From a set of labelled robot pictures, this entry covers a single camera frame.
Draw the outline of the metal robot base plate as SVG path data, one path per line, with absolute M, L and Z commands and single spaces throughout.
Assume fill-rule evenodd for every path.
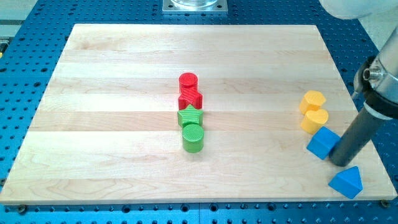
M 163 0 L 163 12 L 227 12 L 227 0 Z

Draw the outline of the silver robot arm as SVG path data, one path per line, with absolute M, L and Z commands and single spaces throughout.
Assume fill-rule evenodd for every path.
M 359 19 L 397 6 L 397 0 L 320 0 L 339 19 Z M 397 118 L 397 29 L 394 29 L 368 68 L 359 72 L 356 93 L 364 93 L 366 106 L 391 119 Z

